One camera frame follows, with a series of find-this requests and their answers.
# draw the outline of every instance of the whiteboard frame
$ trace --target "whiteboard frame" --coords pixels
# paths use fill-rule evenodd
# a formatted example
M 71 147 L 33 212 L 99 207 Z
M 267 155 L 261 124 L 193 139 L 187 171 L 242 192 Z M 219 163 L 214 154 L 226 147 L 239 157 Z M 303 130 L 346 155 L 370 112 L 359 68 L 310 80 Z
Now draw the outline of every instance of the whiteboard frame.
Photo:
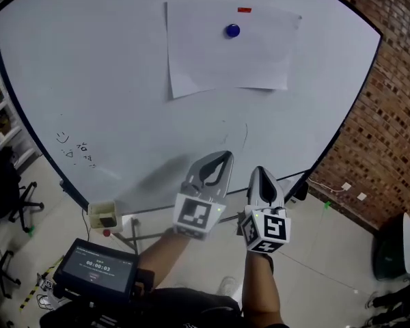
M 9 5 L 13 1 L 14 0 L 3 0 L 0 3 L 0 11 L 2 11 L 2 9 L 4 7 Z M 374 53 L 374 57 L 372 58 L 372 62 L 370 64 L 370 67 L 368 69 L 368 73 L 366 74 L 366 77 L 365 77 L 365 79 L 364 79 L 364 81 L 363 81 L 363 83 L 360 87 L 360 90 L 358 91 L 358 93 L 355 96 L 355 100 L 353 101 L 353 103 L 352 103 L 351 107 L 349 108 L 347 114 L 343 118 L 343 121 L 339 125 L 336 133 L 331 138 L 331 141 L 328 143 L 327 147 L 325 147 L 325 149 L 323 150 L 322 154 L 317 158 L 317 160 L 314 162 L 313 166 L 310 169 L 302 171 L 302 172 L 298 172 L 296 174 L 292 174 L 290 176 L 285 176 L 283 178 L 277 179 L 278 181 L 279 180 L 284 180 L 286 178 L 296 176 L 296 175 L 299 175 L 299 174 L 303 173 L 302 177 L 300 177 L 300 179 L 295 183 L 295 185 L 292 187 L 292 189 L 286 194 L 285 202 L 287 202 L 296 193 L 296 191 L 307 180 L 307 178 L 311 175 L 311 173 L 317 168 L 318 164 L 323 160 L 325 155 L 328 153 L 328 151 L 331 149 L 331 147 L 336 142 L 337 138 L 340 135 L 340 129 L 342 128 L 342 126 L 344 124 L 344 121 L 347 119 L 349 113 L 351 112 L 351 109 L 353 108 L 355 102 L 358 99 L 358 96 L 360 95 L 361 91 L 363 90 L 363 87 L 365 86 L 366 81 L 368 80 L 369 73 L 372 70 L 375 59 L 377 58 L 377 55 L 378 55 L 378 52 L 379 52 L 380 45 L 383 41 L 383 33 L 381 32 L 381 30 L 374 23 L 372 23 L 372 21 L 367 16 L 365 16 L 362 12 L 360 12 L 351 2 L 349 2 L 347 0 L 337 0 L 337 1 L 339 1 L 340 3 L 345 5 L 348 9 L 353 11 L 356 15 L 358 15 L 358 17 L 360 17 L 363 21 L 365 21 L 370 27 L 372 27 L 379 34 L 380 39 L 379 39 L 379 42 L 378 42 L 378 45 L 377 45 L 377 49 Z M 1 75 L 1 78 L 3 79 L 5 88 L 6 88 L 8 94 L 9 94 L 11 100 L 12 100 L 12 103 L 13 103 L 17 113 L 19 114 L 19 116 L 21 118 L 21 121 L 25 125 L 27 131 L 31 135 L 32 139 L 35 141 L 35 143 L 38 146 L 38 148 L 40 149 L 40 151 L 43 153 L 43 155 L 46 157 L 46 159 L 52 165 L 53 169 L 55 169 L 55 171 L 61 177 L 61 179 L 62 179 L 61 187 L 81 208 L 87 210 L 88 201 L 80 194 L 80 192 L 76 189 L 76 187 L 70 182 L 70 180 L 67 178 L 67 176 L 59 168 L 57 163 L 53 160 L 53 158 L 51 157 L 51 155 L 49 154 L 47 149 L 44 147 L 44 145 L 42 144 L 42 142 L 40 141 L 40 139 L 36 135 L 36 132 L 34 131 L 32 126 L 30 125 L 29 120 L 27 119 L 27 117 L 26 117 L 26 115 L 25 115 L 25 113 L 24 113 L 24 111 L 23 111 L 17 97 L 16 97 L 16 94 L 15 94 L 14 89 L 12 87 L 12 84 L 11 84 L 11 81 L 9 79 L 8 73 L 6 72 L 5 65 L 4 65 L 4 62 L 3 62 L 3 58 L 1 56 L 1 50 L 0 50 L 0 75 Z M 244 189 L 240 189 L 238 191 L 232 191 L 229 194 L 233 194 L 233 193 L 237 193 L 237 192 L 245 191 L 245 190 L 247 190 L 247 187 L 244 188 Z M 170 207 L 173 207 L 173 206 L 161 206 L 160 208 L 154 208 L 154 209 L 149 209 L 149 210 L 141 210 L 141 211 L 138 211 L 138 212 L 134 212 L 133 214 L 144 213 L 144 212 L 148 212 L 148 211 L 159 210 L 159 209 L 170 208 Z

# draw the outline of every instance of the white cable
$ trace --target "white cable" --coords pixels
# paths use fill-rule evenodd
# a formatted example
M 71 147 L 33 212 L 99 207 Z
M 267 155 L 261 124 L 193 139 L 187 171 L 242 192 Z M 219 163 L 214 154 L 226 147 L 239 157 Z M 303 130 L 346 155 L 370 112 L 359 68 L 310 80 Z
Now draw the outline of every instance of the white cable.
M 331 192 L 343 192 L 343 191 L 346 190 L 346 189 L 335 190 L 335 189 L 332 189 L 331 187 L 325 186 L 324 184 L 321 184 L 321 183 L 319 183 L 319 182 L 313 181 L 311 178 L 308 178 L 308 180 L 310 180 L 311 182 L 315 183 L 316 185 L 319 185 L 319 186 L 322 186 L 322 187 L 324 187 L 324 188 L 326 188 L 326 189 L 329 189 Z

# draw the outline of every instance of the whiteboard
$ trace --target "whiteboard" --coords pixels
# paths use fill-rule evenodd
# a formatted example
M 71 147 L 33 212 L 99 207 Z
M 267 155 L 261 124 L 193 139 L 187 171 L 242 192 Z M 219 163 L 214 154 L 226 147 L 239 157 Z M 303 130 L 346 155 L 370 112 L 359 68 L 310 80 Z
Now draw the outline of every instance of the whiteboard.
M 288 91 L 174 100 L 167 1 L 0 5 L 1 76 L 61 177 L 126 214 L 172 205 L 192 162 L 215 151 L 234 154 L 229 191 L 246 188 L 257 165 L 277 179 L 312 169 L 364 84 L 379 31 L 339 0 L 233 0 L 302 16 Z

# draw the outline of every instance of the white container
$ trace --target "white container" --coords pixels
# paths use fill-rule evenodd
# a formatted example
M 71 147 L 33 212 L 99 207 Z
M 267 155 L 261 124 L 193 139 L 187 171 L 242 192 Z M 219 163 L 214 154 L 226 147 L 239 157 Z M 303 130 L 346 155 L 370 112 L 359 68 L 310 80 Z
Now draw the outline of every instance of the white container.
M 115 202 L 90 203 L 88 217 L 93 230 L 109 230 L 118 233 L 123 230 L 122 216 L 118 213 Z

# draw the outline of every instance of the smiley face doodle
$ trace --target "smiley face doodle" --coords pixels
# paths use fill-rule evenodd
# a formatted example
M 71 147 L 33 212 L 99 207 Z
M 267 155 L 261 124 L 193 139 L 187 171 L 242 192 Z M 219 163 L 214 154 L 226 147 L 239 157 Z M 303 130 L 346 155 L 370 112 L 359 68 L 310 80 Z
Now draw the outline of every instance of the smiley face doodle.
M 70 136 L 67 136 L 66 134 L 64 134 L 64 132 L 61 132 L 61 134 L 62 135 L 60 135 L 59 133 L 56 133 L 56 135 L 57 135 L 56 141 L 58 141 L 60 144 L 64 144 L 68 141 Z

